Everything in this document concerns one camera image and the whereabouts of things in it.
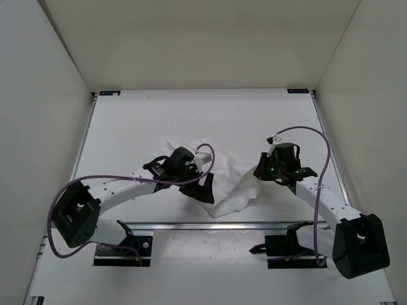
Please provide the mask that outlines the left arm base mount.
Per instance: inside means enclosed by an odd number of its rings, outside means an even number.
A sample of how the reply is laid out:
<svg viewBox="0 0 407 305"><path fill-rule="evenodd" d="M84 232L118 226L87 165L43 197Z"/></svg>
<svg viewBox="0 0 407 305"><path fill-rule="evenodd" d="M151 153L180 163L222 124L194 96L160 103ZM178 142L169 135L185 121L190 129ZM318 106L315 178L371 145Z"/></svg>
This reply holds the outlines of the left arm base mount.
<svg viewBox="0 0 407 305"><path fill-rule="evenodd" d="M153 233L151 231L133 232L120 220L117 221L124 239L117 245L98 243L93 258L94 266L109 267L150 267L153 249Z"/></svg>

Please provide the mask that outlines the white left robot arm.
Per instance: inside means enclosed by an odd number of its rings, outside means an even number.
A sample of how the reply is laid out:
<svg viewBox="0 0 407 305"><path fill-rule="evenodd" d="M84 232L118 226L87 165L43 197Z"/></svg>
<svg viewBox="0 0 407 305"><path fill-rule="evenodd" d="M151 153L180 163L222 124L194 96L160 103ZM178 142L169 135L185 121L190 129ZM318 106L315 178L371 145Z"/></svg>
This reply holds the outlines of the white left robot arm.
<svg viewBox="0 0 407 305"><path fill-rule="evenodd" d="M104 220L108 210L141 196L170 187L201 203L214 203L212 183L215 154L191 152L178 147L168 156L158 156L127 176L96 175L73 180L53 205L51 222L70 248L87 243L105 243L119 253L133 245L130 228L121 220Z"/></svg>

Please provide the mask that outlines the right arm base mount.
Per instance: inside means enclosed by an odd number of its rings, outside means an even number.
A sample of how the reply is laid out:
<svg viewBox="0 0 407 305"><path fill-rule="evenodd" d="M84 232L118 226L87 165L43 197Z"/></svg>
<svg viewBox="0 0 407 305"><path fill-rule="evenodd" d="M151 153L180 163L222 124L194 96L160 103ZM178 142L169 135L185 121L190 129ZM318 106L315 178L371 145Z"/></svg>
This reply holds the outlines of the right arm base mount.
<svg viewBox="0 0 407 305"><path fill-rule="evenodd" d="M287 227L285 235L266 235L265 242L253 246L251 254L266 254L268 269L319 269L327 268L319 266L315 260L315 252L311 248L300 246L297 238L297 230L305 227L311 228L312 221L303 221Z"/></svg>

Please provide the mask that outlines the white pleated skirt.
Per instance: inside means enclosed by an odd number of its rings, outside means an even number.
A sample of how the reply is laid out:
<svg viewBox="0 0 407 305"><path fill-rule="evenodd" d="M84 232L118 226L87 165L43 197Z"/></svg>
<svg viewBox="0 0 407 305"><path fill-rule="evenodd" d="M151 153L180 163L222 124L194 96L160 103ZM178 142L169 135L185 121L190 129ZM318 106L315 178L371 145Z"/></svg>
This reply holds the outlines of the white pleated skirt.
<svg viewBox="0 0 407 305"><path fill-rule="evenodd" d="M253 175L254 168L249 168L249 166L232 158L210 137L196 141L167 139L162 152L171 153L179 146L194 152L203 143L214 148L216 158L211 170L214 174L212 185L214 204L204 203L203 208L214 219L241 212L247 208L251 200L258 197L261 188L261 182Z"/></svg>

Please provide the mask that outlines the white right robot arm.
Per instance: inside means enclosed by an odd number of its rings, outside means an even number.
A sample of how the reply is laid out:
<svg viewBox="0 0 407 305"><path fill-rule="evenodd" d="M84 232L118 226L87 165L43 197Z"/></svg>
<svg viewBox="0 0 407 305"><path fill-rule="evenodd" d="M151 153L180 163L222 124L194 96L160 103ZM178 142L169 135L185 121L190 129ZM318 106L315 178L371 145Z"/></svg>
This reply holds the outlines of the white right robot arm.
<svg viewBox="0 0 407 305"><path fill-rule="evenodd" d="M251 253L266 253L271 263L276 263L278 257L289 261L317 253L331 259L347 279L389 267L390 256L379 217L350 207L319 183L317 173L301 165L299 151L299 146L292 143L273 145L270 152L261 154L254 176L286 186L329 227L315 229L313 221L303 220L288 226L284 235L265 236L264 244L251 248Z"/></svg>

